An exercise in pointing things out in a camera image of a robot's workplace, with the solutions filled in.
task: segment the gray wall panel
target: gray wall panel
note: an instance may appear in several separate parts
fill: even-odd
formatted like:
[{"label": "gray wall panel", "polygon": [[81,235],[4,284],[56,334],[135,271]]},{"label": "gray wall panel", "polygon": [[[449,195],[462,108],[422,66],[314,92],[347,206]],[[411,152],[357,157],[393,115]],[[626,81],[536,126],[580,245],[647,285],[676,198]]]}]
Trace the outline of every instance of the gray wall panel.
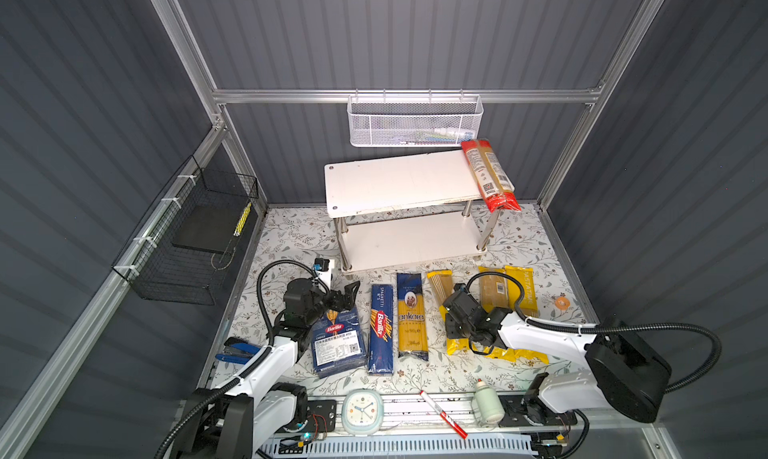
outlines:
[{"label": "gray wall panel", "polygon": [[223,89],[568,89],[641,0],[179,1]]},{"label": "gray wall panel", "polygon": [[[447,148],[352,147],[340,104],[228,106],[270,203],[325,202],[323,166]],[[480,137],[488,137],[520,199],[537,198],[584,107],[579,104],[485,107]]]},{"label": "gray wall panel", "polygon": [[[667,0],[550,208],[601,318],[683,321],[724,343],[664,399],[683,457],[750,454],[768,406],[768,0]],[[706,340],[645,335],[673,377]],[[738,417],[725,421],[723,417]]]},{"label": "gray wall panel", "polygon": [[[4,423],[210,122],[149,0],[0,10]],[[149,455],[223,307],[129,295],[27,457]]]}]

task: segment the red marker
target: red marker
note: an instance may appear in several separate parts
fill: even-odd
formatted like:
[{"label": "red marker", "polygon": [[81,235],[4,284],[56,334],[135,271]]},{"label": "red marker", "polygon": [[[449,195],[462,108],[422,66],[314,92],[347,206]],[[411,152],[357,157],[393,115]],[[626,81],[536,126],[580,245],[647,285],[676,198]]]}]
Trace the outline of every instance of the red marker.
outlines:
[{"label": "red marker", "polygon": [[429,404],[432,407],[432,409],[435,410],[435,412],[440,414],[440,417],[442,417],[442,419],[445,422],[447,422],[449,426],[453,427],[453,430],[456,431],[458,435],[462,436],[462,439],[467,438],[467,433],[464,431],[464,429],[462,429],[461,426],[456,424],[453,421],[453,419],[451,419],[450,416],[446,414],[446,412],[442,409],[442,407],[438,406],[437,403],[430,396],[428,396],[426,392],[421,391],[419,392],[419,395],[421,395],[421,397],[424,398],[424,401],[427,404]]}]

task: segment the clock face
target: clock face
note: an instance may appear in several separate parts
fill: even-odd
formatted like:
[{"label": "clock face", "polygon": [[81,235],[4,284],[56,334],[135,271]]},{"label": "clock face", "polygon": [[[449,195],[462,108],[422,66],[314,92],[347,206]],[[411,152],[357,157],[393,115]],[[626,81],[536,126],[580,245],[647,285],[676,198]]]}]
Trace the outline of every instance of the clock face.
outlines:
[{"label": "clock face", "polygon": [[347,407],[344,410],[344,415],[351,425],[357,427],[372,425],[381,414],[379,411],[379,401],[370,392],[357,392],[349,396],[349,400],[346,403]]}]

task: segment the floral tablecloth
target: floral tablecloth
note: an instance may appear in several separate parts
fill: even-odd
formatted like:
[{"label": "floral tablecloth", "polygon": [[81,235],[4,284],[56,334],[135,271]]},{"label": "floral tablecloth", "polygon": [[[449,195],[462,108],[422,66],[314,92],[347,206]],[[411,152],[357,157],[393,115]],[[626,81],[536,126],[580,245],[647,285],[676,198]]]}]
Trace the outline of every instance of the floral tablecloth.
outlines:
[{"label": "floral tablecloth", "polygon": [[[416,358],[395,359],[395,373],[392,377],[370,376],[365,368],[342,372],[330,377],[319,378],[312,371],[312,352],[307,351],[299,362],[288,370],[282,381],[301,384],[311,395],[345,395],[347,392],[365,388],[376,388],[383,394],[406,394],[425,390],[427,392],[467,392],[475,390],[475,382],[482,378],[499,390],[521,391],[528,388],[533,377],[539,372],[564,374],[573,366],[570,362],[550,358],[549,364],[538,360],[518,359],[509,362],[503,359],[488,359],[463,351],[456,355],[446,354],[446,330],[442,322],[432,288],[426,279],[426,272],[451,269],[455,282],[466,281],[478,272],[478,266],[500,267],[518,265],[534,270],[534,285],[538,308],[543,319],[580,323],[586,320],[576,300],[571,285],[565,278],[562,267],[554,254],[546,233],[532,204],[524,204],[522,212],[504,211],[496,225],[488,251],[477,257],[466,257],[421,263],[412,266],[398,266],[374,269],[350,275],[337,274],[332,287],[342,289],[343,285],[360,280],[357,308],[366,343],[369,334],[370,300],[372,284],[391,284],[396,287],[397,272],[422,272],[424,299],[429,343],[429,362]],[[349,219],[350,224],[376,220],[410,217],[427,213],[435,214],[457,210],[456,205],[439,205],[414,210],[368,214]],[[472,216],[482,228],[490,216],[485,205],[472,207]],[[324,208],[273,208],[270,210],[264,232],[258,244],[254,263],[250,268],[246,286],[240,297],[236,314],[230,329],[235,335],[249,342],[261,345],[266,342],[266,326],[259,312],[256,300],[256,277],[264,265],[276,259],[295,259],[311,265],[315,257],[323,256],[340,262],[339,249],[331,219]],[[270,271],[264,281],[264,299],[270,312],[270,322],[284,309],[283,291],[286,284],[295,277],[302,277],[295,266],[281,265]],[[472,286],[473,294],[477,285]],[[397,320],[394,321],[392,337],[397,351]],[[216,366],[213,384],[217,385],[230,377],[238,365],[220,362]]]}]

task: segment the red pasta bag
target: red pasta bag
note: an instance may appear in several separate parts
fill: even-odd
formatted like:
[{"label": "red pasta bag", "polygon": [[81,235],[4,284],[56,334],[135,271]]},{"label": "red pasta bag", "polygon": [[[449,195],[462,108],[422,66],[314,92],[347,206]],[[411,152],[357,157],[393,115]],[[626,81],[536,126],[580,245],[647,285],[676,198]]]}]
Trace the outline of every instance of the red pasta bag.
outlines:
[{"label": "red pasta bag", "polygon": [[462,142],[464,156],[469,167],[475,174],[475,182],[480,189],[488,210],[494,212],[498,208],[520,211],[520,204],[514,197],[514,186],[509,180],[498,158],[493,153],[491,144],[486,140],[471,140]]}]

